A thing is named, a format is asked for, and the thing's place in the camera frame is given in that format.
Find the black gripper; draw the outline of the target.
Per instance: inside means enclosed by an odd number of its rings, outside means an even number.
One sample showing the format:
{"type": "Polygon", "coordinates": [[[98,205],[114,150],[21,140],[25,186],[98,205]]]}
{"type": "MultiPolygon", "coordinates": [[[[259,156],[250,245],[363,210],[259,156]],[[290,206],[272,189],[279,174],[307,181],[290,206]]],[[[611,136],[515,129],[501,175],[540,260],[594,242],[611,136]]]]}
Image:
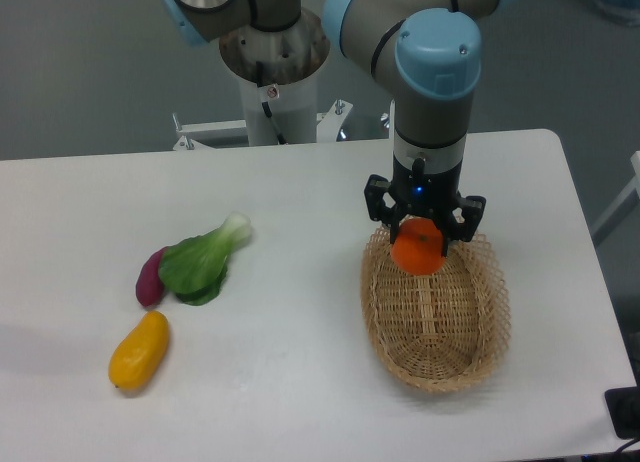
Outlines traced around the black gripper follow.
{"type": "Polygon", "coordinates": [[[448,256],[453,242],[470,242],[483,218],[486,198],[463,197],[458,192],[462,162],[448,171],[424,174],[417,179],[393,157],[392,180],[371,174],[364,198],[369,218],[389,229],[394,244],[402,221],[409,215],[431,218],[442,234],[441,255],[448,256]]]}

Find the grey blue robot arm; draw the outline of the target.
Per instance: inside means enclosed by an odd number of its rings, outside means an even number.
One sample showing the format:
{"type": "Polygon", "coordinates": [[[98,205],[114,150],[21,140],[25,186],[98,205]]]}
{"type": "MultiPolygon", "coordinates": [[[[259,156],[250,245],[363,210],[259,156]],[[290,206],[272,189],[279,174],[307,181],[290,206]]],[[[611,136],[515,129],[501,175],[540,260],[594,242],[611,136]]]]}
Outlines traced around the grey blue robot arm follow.
{"type": "Polygon", "coordinates": [[[515,0],[162,0],[192,45],[216,42],[239,82],[254,146],[314,142],[315,79],[331,51],[392,97],[393,175],[371,176],[369,216],[397,238],[404,218],[432,221],[439,250],[470,241],[486,201],[458,183],[481,74],[479,18],[515,0]]]}

